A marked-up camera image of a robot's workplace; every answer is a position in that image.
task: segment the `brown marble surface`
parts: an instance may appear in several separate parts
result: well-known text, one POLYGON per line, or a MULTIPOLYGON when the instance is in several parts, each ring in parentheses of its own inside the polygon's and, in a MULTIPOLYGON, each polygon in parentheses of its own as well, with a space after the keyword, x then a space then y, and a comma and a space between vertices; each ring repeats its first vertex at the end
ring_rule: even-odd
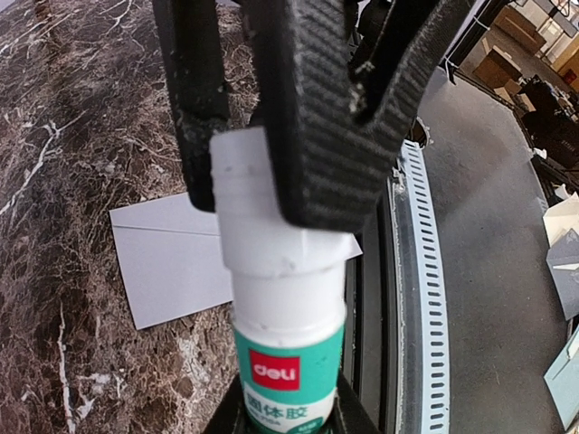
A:
MULTIPOLYGON (((220 6, 233 125, 256 102, 220 6)), ((0 14, 0 433, 198 433, 235 374, 228 308, 137 332, 109 210, 184 191, 150 0, 0 14)))

